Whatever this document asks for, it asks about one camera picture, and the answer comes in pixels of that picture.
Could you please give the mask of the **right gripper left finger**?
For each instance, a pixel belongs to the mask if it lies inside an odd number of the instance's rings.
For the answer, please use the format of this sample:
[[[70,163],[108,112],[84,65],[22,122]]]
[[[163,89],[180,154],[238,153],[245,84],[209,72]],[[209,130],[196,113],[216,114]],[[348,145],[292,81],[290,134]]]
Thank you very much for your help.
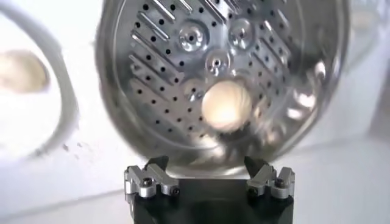
[[[138,166],[129,166],[124,171],[125,198],[139,195],[141,198],[152,198],[161,193],[176,197],[180,194],[179,180],[166,173],[169,157],[159,156],[151,158],[141,169]]]

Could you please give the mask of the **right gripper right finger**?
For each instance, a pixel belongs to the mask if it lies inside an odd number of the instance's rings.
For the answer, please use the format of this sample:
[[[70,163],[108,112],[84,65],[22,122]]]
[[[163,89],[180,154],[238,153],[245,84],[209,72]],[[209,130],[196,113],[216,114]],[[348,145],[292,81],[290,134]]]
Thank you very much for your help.
[[[247,193],[260,197],[269,191],[273,198],[284,200],[294,196],[295,172],[290,167],[275,168],[263,159],[244,157],[244,165],[250,176],[247,180]]]

